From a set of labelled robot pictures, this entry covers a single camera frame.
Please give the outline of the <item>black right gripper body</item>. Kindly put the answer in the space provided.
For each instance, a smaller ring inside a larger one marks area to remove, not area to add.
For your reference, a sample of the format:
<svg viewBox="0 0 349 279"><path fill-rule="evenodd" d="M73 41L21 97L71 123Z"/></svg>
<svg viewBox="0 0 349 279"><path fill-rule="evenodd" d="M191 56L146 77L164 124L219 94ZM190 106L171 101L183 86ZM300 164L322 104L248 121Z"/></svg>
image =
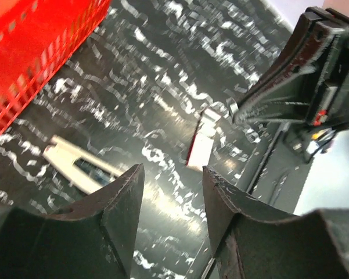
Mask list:
<svg viewBox="0 0 349 279"><path fill-rule="evenodd" d="M324 44L315 60L317 71L305 82L311 101L305 122L296 126L309 163L339 132L349 130L349 17L333 8L309 7L305 13L318 15L314 35Z"/></svg>

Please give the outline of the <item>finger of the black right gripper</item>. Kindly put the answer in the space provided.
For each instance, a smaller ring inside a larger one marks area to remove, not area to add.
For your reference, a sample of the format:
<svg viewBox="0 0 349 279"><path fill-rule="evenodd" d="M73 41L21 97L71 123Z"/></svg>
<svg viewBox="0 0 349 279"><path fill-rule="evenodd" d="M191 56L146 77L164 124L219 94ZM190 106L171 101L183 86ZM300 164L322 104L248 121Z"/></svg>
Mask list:
<svg viewBox="0 0 349 279"><path fill-rule="evenodd" d="M237 101L235 124L305 122L310 97L305 80L317 71L318 41L314 27L318 15L303 13L279 57L260 80Z"/></svg>
<svg viewBox="0 0 349 279"><path fill-rule="evenodd" d="M298 23L279 57L238 101L235 122L323 123L349 95L349 24Z"/></svg>

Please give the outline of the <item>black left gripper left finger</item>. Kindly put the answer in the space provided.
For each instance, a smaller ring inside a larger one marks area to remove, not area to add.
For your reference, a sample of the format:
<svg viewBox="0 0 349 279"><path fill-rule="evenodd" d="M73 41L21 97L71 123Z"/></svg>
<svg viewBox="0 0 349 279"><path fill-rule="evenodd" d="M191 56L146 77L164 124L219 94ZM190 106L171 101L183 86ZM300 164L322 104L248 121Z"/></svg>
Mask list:
<svg viewBox="0 0 349 279"><path fill-rule="evenodd" d="M129 278L145 170L52 214L0 203L0 278Z"/></svg>

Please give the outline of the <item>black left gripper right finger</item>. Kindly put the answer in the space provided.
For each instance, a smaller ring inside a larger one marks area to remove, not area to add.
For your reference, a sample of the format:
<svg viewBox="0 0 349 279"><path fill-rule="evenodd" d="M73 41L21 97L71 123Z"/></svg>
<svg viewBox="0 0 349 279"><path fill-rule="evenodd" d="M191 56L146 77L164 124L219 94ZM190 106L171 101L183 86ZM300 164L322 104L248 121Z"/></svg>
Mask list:
<svg viewBox="0 0 349 279"><path fill-rule="evenodd" d="M349 209L296 216L203 167L212 256L221 278L349 278Z"/></svg>

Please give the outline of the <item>beige stapler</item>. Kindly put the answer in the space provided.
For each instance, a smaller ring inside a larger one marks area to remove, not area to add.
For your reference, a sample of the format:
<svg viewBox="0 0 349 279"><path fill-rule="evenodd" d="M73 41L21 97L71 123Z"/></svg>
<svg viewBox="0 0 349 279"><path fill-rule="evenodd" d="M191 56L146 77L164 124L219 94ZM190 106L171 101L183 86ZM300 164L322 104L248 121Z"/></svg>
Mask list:
<svg viewBox="0 0 349 279"><path fill-rule="evenodd" d="M54 135L43 157L81 192L89 195L110 184L123 174L95 155Z"/></svg>

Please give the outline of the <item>red white staple box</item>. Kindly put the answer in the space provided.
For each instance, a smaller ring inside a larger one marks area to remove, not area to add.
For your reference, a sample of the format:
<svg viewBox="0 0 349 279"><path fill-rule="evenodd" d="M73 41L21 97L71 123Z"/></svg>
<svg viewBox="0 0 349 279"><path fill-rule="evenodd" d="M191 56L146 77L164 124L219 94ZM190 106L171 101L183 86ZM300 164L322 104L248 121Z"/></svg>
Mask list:
<svg viewBox="0 0 349 279"><path fill-rule="evenodd" d="M221 116L210 108L202 111L189 149L186 162L188 168L202 171L203 166L208 165L220 118Z"/></svg>

